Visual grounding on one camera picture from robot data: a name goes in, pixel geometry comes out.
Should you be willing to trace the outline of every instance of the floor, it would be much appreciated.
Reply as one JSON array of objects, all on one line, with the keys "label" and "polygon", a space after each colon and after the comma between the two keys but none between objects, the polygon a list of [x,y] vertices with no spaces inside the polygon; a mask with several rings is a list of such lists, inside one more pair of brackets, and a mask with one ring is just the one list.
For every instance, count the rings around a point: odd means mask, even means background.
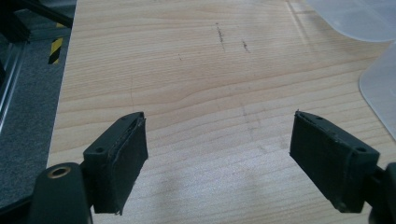
[{"label": "floor", "polygon": [[[75,0],[41,1],[70,17]],[[32,31],[46,31],[56,23],[27,10],[18,16]],[[63,38],[59,62],[49,64],[53,39],[27,43],[21,71],[16,79],[3,126],[0,130],[0,208],[15,203],[33,192],[35,178],[47,166],[50,139],[69,36]],[[0,60],[9,56],[9,43],[0,35]]]}]

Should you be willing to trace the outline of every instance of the light wood grain surface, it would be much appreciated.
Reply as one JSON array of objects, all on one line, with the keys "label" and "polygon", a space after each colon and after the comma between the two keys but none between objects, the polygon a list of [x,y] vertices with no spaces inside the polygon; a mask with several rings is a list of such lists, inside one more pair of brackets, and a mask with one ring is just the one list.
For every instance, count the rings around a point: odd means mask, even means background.
[{"label": "light wood grain surface", "polygon": [[78,0],[49,165],[147,116],[149,159],[121,217],[95,223],[367,223],[289,155],[318,114],[396,161],[358,80],[388,46],[336,33],[304,0]]}]

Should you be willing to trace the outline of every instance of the pen mark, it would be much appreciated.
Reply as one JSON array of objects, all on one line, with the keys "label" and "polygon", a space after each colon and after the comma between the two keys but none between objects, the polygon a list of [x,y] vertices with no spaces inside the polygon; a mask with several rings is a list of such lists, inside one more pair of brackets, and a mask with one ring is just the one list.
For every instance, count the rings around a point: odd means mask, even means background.
[{"label": "pen mark", "polygon": [[221,30],[219,28],[219,23],[218,22],[216,22],[216,26],[218,27],[219,40],[220,40],[221,46],[222,46],[222,48],[223,48],[223,50],[225,52],[224,42],[223,42],[223,33],[221,32]]},{"label": "pen mark", "polygon": [[247,53],[250,53],[250,50],[248,50],[248,45],[247,45],[247,43],[245,42],[245,40],[243,40],[243,39],[242,39],[242,44],[244,45],[245,51],[246,51]]}]

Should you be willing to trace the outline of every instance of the black 3d-printed part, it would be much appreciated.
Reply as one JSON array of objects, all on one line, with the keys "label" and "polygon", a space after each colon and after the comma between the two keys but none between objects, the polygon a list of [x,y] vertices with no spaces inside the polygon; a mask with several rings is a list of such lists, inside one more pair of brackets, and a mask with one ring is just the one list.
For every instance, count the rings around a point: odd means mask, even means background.
[{"label": "black 3d-printed part", "polygon": [[38,176],[27,223],[92,223],[78,164],[67,162],[54,165]]},{"label": "black 3d-printed part", "polygon": [[290,155],[342,213],[363,208],[363,180],[375,171],[379,153],[316,115],[295,113]]},{"label": "black 3d-printed part", "polygon": [[95,213],[120,213],[149,157],[142,112],[118,119],[84,151]]},{"label": "black 3d-printed part", "polygon": [[396,162],[388,164],[384,177],[384,189],[387,198],[388,207],[393,218],[396,222]]}]

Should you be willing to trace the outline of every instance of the clear plastic container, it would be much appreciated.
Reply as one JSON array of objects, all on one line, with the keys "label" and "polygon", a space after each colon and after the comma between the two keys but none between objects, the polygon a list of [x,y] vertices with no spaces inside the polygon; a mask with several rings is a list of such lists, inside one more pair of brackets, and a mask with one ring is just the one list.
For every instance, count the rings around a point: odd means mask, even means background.
[{"label": "clear plastic container", "polygon": [[363,72],[361,94],[396,139],[396,42]]},{"label": "clear plastic container", "polygon": [[334,30],[351,38],[396,39],[396,0],[306,0]]}]

